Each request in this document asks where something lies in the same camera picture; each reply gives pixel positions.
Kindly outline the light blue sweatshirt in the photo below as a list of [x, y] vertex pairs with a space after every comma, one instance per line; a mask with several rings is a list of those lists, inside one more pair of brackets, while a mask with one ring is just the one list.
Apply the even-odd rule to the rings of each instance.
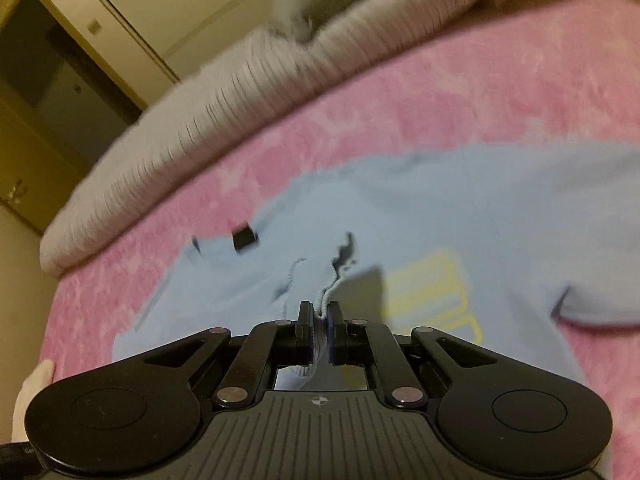
[[556, 321], [639, 322], [639, 150], [467, 145], [304, 174], [241, 231], [186, 244], [112, 357], [305, 301], [582, 379]]

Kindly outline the dark wooden door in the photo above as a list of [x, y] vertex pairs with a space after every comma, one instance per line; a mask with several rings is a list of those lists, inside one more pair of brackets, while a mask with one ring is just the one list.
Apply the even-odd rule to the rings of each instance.
[[141, 115], [40, 0], [17, 0], [1, 26], [1, 81], [80, 174]]

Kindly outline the pink floral bed blanket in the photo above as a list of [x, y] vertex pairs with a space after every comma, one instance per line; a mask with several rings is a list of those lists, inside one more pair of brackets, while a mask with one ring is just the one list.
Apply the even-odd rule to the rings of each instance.
[[[110, 362], [194, 238], [246, 228], [304, 174], [467, 145], [620, 142], [639, 149], [639, 9], [566, 0], [456, 30], [320, 96], [179, 188], [55, 293], [41, 354], [57, 378]], [[557, 320], [610, 404], [617, 479], [639, 474], [639, 322]]]

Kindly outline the folded striped grey quilt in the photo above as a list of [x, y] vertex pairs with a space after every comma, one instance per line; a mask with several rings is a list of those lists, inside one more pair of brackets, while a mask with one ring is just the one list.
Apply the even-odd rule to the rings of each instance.
[[326, 90], [430, 39], [477, 0], [356, 0], [308, 42], [259, 26], [148, 108], [73, 190], [40, 242], [61, 276], [184, 179]]

